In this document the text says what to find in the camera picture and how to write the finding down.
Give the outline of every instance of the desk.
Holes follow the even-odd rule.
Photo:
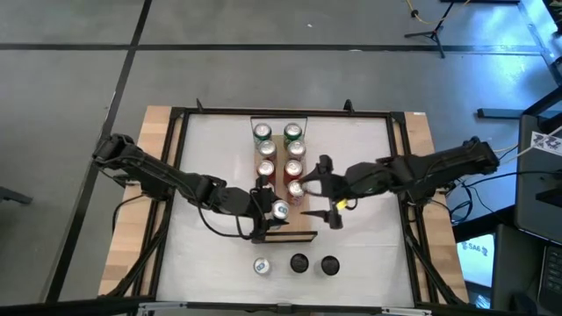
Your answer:
[[[156,157],[162,155],[171,112],[172,108],[169,106],[148,107],[138,140],[138,146],[148,154]],[[412,152],[419,155],[433,153],[434,147],[425,113],[407,112],[405,117]],[[177,150],[179,125],[176,125],[175,128],[176,130],[172,134],[169,157],[174,157]],[[398,124],[395,124],[394,131],[398,148],[402,148]],[[138,186],[127,187],[124,199],[139,194],[140,188]],[[434,199],[445,202],[443,196],[435,196]],[[150,201],[147,198],[140,198],[121,208],[102,276],[99,294],[105,294],[112,290],[137,259],[141,251],[145,227],[148,223],[149,207]],[[457,246],[450,226],[449,214],[442,206],[427,205],[423,218],[425,220],[432,262],[445,282],[460,298],[467,301],[465,282],[458,262]],[[148,293],[152,267],[153,262],[151,261],[145,270],[140,287],[141,294]],[[423,268],[419,263],[417,263],[417,270],[421,299],[422,301],[429,301],[427,281]]]

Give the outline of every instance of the black cylindrical object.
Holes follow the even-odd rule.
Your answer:
[[[291,257],[291,269],[297,273],[303,273],[308,269],[308,258],[303,254]]]
[[[340,262],[332,255],[327,255],[322,259],[322,271],[328,276],[335,276],[340,270]]]

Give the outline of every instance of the yellow cable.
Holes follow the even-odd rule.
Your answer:
[[[407,6],[410,7],[410,13],[413,12],[415,9],[414,9],[414,5],[412,4],[412,0],[406,0],[406,2],[407,2]],[[471,0],[466,0],[462,5],[465,6],[465,5],[469,4],[470,2],[471,2]],[[420,22],[422,22],[423,24],[432,25],[432,24],[437,24],[437,23],[439,23],[439,22],[443,22],[445,19],[456,15],[461,9],[462,9],[462,8],[458,8],[458,9],[457,9],[456,11],[454,11],[452,14],[449,14],[446,18],[440,18],[440,19],[438,19],[437,21],[430,21],[430,22],[424,21],[424,20],[422,20],[422,18],[420,18],[420,16],[417,15],[417,14],[415,15],[415,18],[417,18],[417,20],[420,21]]]

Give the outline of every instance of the concrete floor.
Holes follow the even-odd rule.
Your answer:
[[[414,1],[424,18],[447,4]],[[524,0],[543,43],[562,52],[540,0]],[[128,44],[142,0],[3,0],[2,43]],[[456,6],[445,45],[533,47],[516,5]],[[404,39],[427,31],[395,0],[154,1],[142,44],[427,45]],[[0,51],[0,185],[34,197],[0,204],[0,305],[41,300],[54,254],[119,78],[123,51]],[[480,107],[522,109],[555,83],[538,54],[422,52],[138,52],[114,132],[136,136],[149,104],[208,107],[425,111],[436,149],[473,135],[494,148],[517,142],[517,122],[477,120]],[[511,171],[515,165],[502,167]],[[62,299],[94,298],[122,190],[98,179]],[[502,184],[503,192],[492,195]],[[493,209],[511,205],[515,179],[479,185]],[[465,199],[452,195],[450,206]],[[485,214],[478,203],[473,217]]]

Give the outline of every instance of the wooden board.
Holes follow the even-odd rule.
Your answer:
[[[275,194],[283,199],[284,201],[289,202],[289,192],[287,187],[283,183],[283,174],[284,174],[284,167],[287,161],[289,160],[289,155],[284,146],[284,136],[283,135],[271,135],[271,140],[275,143],[277,147],[277,161],[275,163]],[[254,163],[256,165],[256,169],[259,164],[262,162],[262,156],[259,153],[254,153]],[[302,175],[306,174],[306,164],[303,161],[302,163]],[[290,205],[289,207],[289,217],[288,222],[289,225],[283,225],[278,230],[270,231],[270,233],[298,233],[298,232],[309,232],[310,228],[310,221],[309,217],[306,215],[302,215],[301,212],[309,211],[310,206],[308,203],[308,196],[304,196],[302,203],[298,206]],[[299,236],[266,236],[266,241],[311,241],[313,236],[309,234],[303,234]]]
[[[159,157],[162,152],[162,144],[168,126],[171,107],[149,106],[140,130],[139,147],[145,152]],[[435,151],[429,125],[425,113],[406,112],[407,134],[413,154],[425,155]],[[400,131],[396,133],[398,147],[401,147]],[[177,141],[172,141],[175,148]],[[124,199],[133,197],[134,188],[127,188]],[[435,200],[445,203],[444,197],[437,195]],[[107,262],[105,264],[104,276],[102,277],[99,293],[104,294],[117,285],[119,280],[131,268],[138,258],[142,235],[147,224],[148,199],[139,199],[122,208],[119,213],[117,227],[113,235],[112,244],[109,249]],[[454,240],[450,225],[449,214],[439,205],[427,205],[423,213],[426,231],[429,241],[431,260],[436,266],[445,282],[464,301],[468,301],[463,274],[457,255],[457,244]],[[427,281],[422,266],[418,263],[418,277],[420,279],[421,295],[423,301],[429,301]]]

